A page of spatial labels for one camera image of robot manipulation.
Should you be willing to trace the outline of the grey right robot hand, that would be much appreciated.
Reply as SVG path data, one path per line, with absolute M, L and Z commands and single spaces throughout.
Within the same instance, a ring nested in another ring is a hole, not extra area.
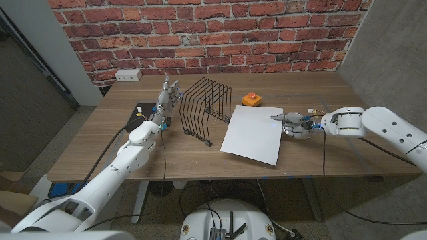
M 308 139 L 315 133 L 323 133 L 321 128 L 312 129 L 313 123 L 304 121 L 300 113 L 286 113 L 271 115 L 271 119 L 282 122 L 282 133 L 296 139 Z

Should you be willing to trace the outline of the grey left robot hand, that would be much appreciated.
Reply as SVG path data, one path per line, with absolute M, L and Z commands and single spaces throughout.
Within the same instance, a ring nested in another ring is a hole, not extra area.
M 169 83 L 169 77 L 166 76 L 163 82 L 162 90 L 157 99 L 155 110 L 149 117 L 149 120 L 160 125 L 173 113 L 174 107 L 183 97 L 183 92 L 180 90 L 179 81 Z

